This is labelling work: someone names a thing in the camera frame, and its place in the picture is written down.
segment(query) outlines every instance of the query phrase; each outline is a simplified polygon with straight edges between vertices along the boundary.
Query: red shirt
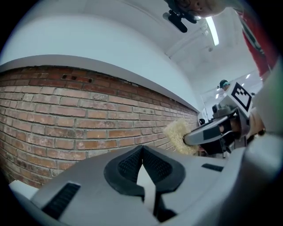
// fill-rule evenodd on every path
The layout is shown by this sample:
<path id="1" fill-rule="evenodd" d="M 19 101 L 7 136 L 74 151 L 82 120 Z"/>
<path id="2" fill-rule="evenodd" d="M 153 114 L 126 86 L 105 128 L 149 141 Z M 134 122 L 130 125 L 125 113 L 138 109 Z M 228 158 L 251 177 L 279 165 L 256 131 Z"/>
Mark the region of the red shirt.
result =
<path id="1" fill-rule="evenodd" d="M 246 34 L 243 32 L 248 49 L 257 65 L 260 76 L 262 76 L 264 73 L 270 71 L 269 68 L 273 69 L 279 57 L 279 53 L 256 19 L 249 16 L 247 13 L 237 13 L 249 27 L 264 52 L 264 54 L 261 54 L 257 49 L 255 49 L 247 39 Z"/>

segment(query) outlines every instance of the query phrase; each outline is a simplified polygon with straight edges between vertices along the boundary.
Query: ceiling light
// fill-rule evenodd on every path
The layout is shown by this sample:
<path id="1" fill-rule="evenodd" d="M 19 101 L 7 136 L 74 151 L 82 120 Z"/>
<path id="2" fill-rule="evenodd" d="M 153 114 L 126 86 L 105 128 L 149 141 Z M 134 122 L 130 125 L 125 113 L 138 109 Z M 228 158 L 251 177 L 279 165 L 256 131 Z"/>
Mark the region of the ceiling light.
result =
<path id="1" fill-rule="evenodd" d="M 210 16 L 210 17 L 206 17 L 206 20 L 207 20 L 207 24 L 209 26 L 209 29 L 210 29 L 210 32 L 211 32 L 211 35 L 212 35 L 212 38 L 213 38 L 214 45 L 218 45 L 219 39 L 218 39 L 218 35 L 217 35 L 217 31 L 216 31 L 213 19 Z"/>

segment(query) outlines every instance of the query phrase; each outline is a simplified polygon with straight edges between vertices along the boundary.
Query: brick wall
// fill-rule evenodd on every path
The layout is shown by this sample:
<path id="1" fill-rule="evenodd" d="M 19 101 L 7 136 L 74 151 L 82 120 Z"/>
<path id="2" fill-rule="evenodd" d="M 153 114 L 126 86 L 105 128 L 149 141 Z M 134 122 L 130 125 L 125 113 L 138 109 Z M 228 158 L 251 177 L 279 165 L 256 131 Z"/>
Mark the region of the brick wall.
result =
<path id="1" fill-rule="evenodd" d="M 0 160 L 7 179 L 41 187 L 85 158 L 135 144 L 174 150 L 164 126 L 196 112 L 109 75 L 19 68 L 0 75 Z"/>

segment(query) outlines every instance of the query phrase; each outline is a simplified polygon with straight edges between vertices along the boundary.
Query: mounted camera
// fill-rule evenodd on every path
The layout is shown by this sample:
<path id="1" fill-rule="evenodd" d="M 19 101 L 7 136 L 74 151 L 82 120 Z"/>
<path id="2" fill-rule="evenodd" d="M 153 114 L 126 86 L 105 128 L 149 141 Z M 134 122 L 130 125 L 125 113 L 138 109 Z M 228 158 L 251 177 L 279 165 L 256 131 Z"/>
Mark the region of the mounted camera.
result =
<path id="1" fill-rule="evenodd" d="M 181 32 L 186 33 L 187 27 L 182 23 L 182 18 L 185 18 L 191 23 L 196 23 L 200 20 L 199 16 L 193 15 L 193 11 L 185 12 L 176 3 L 175 0 L 164 0 L 169 8 L 169 12 L 163 14 L 165 20 L 170 21 L 175 27 L 177 27 Z"/>

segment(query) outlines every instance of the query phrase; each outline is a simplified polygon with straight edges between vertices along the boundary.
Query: yellow sponge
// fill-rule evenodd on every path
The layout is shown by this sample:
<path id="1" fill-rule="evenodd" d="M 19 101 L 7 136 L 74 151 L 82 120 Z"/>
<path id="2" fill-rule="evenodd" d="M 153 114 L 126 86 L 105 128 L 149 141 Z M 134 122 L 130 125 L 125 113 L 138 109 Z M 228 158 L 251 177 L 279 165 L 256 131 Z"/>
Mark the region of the yellow sponge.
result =
<path id="1" fill-rule="evenodd" d="M 199 145 L 189 146 L 183 141 L 184 136 L 190 132 L 189 125 L 183 118 L 170 123 L 164 129 L 164 134 L 169 138 L 178 152 L 194 155 L 199 150 Z"/>

